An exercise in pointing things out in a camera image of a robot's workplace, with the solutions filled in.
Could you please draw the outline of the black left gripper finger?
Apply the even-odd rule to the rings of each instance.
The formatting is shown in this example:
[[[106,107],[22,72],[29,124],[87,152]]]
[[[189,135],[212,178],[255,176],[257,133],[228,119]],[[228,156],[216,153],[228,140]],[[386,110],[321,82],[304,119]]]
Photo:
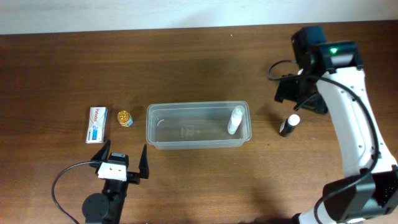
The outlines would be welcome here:
[[[147,160],[147,145],[145,144],[142,150],[139,162],[139,176],[141,179],[149,178],[149,164]]]
[[[107,140],[103,147],[91,158],[90,166],[99,168],[103,162],[107,162],[111,140]]]

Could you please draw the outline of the dark bottle white cap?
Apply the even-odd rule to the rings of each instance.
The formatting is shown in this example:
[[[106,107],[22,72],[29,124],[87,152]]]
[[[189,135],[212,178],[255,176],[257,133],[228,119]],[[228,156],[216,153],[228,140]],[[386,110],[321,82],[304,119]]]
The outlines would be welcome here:
[[[289,136],[295,129],[295,127],[300,122],[300,116],[297,114],[290,115],[284,122],[281,124],[279,129],[279,134],[282,137]]]

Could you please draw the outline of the white calamine lotion bottle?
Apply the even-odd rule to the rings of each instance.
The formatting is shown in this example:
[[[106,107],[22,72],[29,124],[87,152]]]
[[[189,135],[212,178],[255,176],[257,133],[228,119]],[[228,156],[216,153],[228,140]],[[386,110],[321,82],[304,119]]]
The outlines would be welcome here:
[[[228,123],[229,134],[233,135],[236,133],[239,125],[241,124],[244,114],[245,114],[245,109],[243,106],[236,106],[234,108]]]

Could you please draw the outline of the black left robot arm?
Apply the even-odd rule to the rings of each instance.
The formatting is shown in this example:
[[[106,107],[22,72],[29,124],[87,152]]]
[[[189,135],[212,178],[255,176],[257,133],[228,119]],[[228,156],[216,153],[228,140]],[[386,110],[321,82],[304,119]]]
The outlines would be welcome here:
[[[128,171],[129,157],[110,153],[110,146],[111,141],[106,141],[90,160],[97,177],[104,180],[104,187],[100,193],[89,195],[83,202],[85,223],[119,223],[129,185],[139,185],[142,179],[149,178],[147,146],[142,150],[139,172]]]

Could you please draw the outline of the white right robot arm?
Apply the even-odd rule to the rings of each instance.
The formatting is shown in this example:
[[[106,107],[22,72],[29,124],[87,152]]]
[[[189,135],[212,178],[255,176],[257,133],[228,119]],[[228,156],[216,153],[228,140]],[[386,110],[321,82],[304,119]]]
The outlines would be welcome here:
[[[291,38],[296,74],[277,79],[274,99],[329,114],[344,178],[326,184],[315,206],[294,223],[361,223],[397,208],[397,161],[381,136],[366,92],[364,64],[352,41],[328,42],[319,26]]]

